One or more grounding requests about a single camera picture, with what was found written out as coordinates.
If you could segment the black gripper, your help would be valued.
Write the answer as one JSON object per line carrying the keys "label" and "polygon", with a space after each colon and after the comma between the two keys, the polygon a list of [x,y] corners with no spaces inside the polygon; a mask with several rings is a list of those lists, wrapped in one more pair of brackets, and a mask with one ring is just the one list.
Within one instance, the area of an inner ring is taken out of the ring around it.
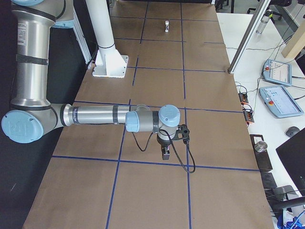
{"label": "black gripper", "polygon": [[157,136],[157,142],[161,145],[162,160],[169,160],[170,158],[169,146],[171,145],[171,141],[163,140],[159,136]]}

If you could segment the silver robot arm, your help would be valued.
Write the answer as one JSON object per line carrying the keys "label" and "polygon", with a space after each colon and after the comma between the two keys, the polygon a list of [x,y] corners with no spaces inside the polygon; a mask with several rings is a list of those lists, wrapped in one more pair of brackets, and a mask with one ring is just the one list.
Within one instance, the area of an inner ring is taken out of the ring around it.
{"label": "silver robot arm", "polygon": [[17,143],[31,143],[63,126],[123,124],[128,132],[157,135],[162,158],[177,140],[180,111],[167,104],[159,111],[147,106],[72,106],[47,100],[50,29],[74,26],[71,0],[14,0],[18,20],[17,92],[1,121],[4,134]]}

